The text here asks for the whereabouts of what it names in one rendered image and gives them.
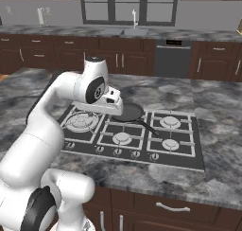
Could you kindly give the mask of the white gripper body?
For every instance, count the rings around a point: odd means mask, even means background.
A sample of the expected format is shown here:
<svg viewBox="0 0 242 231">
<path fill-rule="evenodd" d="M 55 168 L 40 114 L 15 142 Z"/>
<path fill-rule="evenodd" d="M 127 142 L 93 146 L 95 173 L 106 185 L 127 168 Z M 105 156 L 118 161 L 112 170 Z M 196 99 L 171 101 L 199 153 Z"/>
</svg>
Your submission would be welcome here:
<svg viewBox="0 0 242 231">
<path fill-rule="evenodd" d="M 98 100 L 93 104 L 74 101 L 73 104 L 81 111 L 101 113 L 111 116 L 121 116 L 123 114 L 123 100 L 119 98 L 115 103 L 108 103 L 106 98 Z"/>
</svg>

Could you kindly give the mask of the black frying pan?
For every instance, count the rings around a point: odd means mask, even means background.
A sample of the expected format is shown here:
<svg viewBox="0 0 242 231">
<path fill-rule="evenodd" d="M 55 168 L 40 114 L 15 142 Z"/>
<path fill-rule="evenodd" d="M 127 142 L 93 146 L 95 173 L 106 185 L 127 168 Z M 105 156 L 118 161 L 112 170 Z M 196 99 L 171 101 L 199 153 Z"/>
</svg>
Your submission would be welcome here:
<svg viewBox="0 0 242 231">
<path fill-rule="evenodd" d="M 144 120 L 142 120 L 142 116 L 144 115 L 144 109 L 137 103 L 127 102 L 123 103 L 123 113 L 122 115 L 114 115 L 112 118 L 118 122 L 138 122 L 147 128 L 154 135 L 159 137 L 159 133 L 149 126 Z"/>
</svg>

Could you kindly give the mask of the black gas hob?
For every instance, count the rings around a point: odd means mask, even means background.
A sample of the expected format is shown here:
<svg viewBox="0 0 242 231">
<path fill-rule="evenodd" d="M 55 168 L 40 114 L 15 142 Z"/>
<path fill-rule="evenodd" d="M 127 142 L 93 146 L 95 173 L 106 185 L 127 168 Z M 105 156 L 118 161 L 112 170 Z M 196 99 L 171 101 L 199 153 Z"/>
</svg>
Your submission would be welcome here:
<svg viewBox="0 0 242 231">
<path fill-rule="evenodd" d="M 64 131 L 62 150 L 73 154 L 205 171 L 195 114 L 146 109 L 142 120 L 160 136 L 157 137 L 138 122 L 118 122 L 110 115 L 88 113 L 71 104 L 59 119 Z M 68 142 L 74 142 L 75 147 L 66 149 Z M 98 146 L 104 147 L 102 153 L 95 151 Z M 114 155 L 115 149 L 121 149 L 122 153 Z M 133 158 L 133 151 L 139 151 L 140 157 Z M 159 154 L 157 161 L 150 159 L 150 155 L 155 152 Z"/>
</svg>

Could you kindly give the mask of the brown base cupboard run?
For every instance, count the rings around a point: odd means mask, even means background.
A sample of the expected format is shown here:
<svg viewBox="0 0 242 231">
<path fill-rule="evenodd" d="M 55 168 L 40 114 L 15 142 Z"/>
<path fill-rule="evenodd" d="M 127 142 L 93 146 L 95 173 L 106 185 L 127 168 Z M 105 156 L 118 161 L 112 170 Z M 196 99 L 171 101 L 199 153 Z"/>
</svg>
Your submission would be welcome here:
<svg viewBox="0 0 242 231">
<path fill-rule="evenodd" d="M 0 33 L 0 74 L 22 67 L 81 71 L 86 57 L 97 56 L 111 74 L 151 76 L 154 51 L 151 39 Z"/>
<path fill-rule="evenodd" d="M 242 81 L 242 43 L 193 42 L 188 78 Z"/>
</svg>

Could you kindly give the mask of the grey sink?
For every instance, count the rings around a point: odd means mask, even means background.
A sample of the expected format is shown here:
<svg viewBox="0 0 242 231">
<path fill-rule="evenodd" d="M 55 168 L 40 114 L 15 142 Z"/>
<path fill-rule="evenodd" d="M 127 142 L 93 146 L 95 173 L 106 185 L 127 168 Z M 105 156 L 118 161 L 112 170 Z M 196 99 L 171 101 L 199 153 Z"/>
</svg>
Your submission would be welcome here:
<svg viewBox="0 0 242 231">
<path fill-rule="evenodd" d="M 105 28 L 99 32 L 100 35 L 126 35 L 126 36 L 146 36 L 147 29 L 139 28 Z"/>
</svg>

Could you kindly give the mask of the grey dishwasher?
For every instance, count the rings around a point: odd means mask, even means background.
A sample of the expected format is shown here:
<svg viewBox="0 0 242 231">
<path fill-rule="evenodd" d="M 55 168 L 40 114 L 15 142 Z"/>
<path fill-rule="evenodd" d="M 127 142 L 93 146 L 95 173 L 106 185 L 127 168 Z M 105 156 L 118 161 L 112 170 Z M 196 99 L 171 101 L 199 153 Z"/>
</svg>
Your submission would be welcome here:
<svg viewBox="0 0 242 231">
<path fill-rule="evenodd" d="M 184 40 L 157 40 L 155 77 L 187 79 L 193 43 Z"/>
</svg>

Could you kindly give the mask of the silver tap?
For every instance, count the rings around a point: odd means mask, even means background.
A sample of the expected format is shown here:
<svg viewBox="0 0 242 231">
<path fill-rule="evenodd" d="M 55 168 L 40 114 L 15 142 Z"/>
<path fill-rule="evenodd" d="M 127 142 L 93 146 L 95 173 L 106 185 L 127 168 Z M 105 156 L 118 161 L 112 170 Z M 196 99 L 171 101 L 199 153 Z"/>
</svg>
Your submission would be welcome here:
<svg viewBox="0 0 242 231">
<path fill-rule="evenodd" d="M 132 16 L 133 16 L 133 28 L 136 29 L 136 27 L 138 26 L 138 23 L 136 21 L 136 9 L 132 10 Z"/>
</svg>

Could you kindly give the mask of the brown cupboard door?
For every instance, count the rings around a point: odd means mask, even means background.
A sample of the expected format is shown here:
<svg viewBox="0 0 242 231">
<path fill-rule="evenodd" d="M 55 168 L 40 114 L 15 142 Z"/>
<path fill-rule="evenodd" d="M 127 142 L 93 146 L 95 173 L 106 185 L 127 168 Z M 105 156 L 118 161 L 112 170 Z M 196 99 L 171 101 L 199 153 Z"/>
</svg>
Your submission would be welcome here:
<svg viewBox="0 0 242 231">
<path fill-rule="evenodd" d="M 106 187 L 95 187 L 93 198 L 83 205 L 87 218 L 94 224 L 96 231 L 101 231 L 100 211 L 104 212 L 105 231 L 112 231 L 111 190 Z"/>
<path fill-rule="evenodd" d="M 153 218 L 121 210 L 112 212 L 113 231 L 119 231 L 119 215 L 124 217 L 123 231 L 221 231 L 220 229 L 196 225 L 190 222 Z"/>
</svg>

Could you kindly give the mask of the grey framed window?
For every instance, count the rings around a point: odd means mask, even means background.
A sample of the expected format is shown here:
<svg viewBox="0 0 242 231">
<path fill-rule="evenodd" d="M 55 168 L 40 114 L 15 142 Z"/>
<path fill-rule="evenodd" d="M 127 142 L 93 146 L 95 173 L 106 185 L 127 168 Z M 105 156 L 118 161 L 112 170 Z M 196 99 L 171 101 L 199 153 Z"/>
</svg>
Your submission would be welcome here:
<svg viewBox="0 0 242 231">
<path fill-rule="evenodd" d="M 80 0 L 84 25 L 173 27 L 178 0 Z"/>
</svg>

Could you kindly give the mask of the white paper towel roll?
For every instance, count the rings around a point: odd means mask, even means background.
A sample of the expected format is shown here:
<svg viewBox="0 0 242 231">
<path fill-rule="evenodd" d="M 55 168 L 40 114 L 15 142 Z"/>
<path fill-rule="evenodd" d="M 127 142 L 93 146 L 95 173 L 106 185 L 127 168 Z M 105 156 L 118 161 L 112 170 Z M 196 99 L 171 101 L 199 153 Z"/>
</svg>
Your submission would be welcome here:
<svg viewBox="0 0 242 231">
<path fill-rule="evenodd" d="M 41 27 L 45 26 L 45 20 L 44 20 L 44 16 L 43 16 L 43 8 L 38 8 L 37 13 L 38 13 L 39 25 Z"/>
</svg>

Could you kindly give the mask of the brown drawer front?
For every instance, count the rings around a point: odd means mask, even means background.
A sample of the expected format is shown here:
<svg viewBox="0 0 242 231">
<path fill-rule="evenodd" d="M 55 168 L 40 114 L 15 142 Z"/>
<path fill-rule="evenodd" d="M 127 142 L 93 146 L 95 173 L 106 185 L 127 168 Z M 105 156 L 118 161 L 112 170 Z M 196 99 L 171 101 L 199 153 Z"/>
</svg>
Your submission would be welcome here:
<svg viewBox="0 0 242 231">
<path fill-rule="evenodd" d="M 171 212 L 161 207 L 157 207 L 156 203 L 162 203 L 170 207 L 189 207 L 190 212 Z M 213 223 L 218 213 L 218 207 L 212 207 L 206 204 L 195 204 L 186 201 L 168 199 L 164 197 L 151 196 L 135 193 L 133 195 L 133 208 L 143 214 L 153 217 L 165 217 L 168 219 L 180 219 L 193 222 Z"/>
</svg>

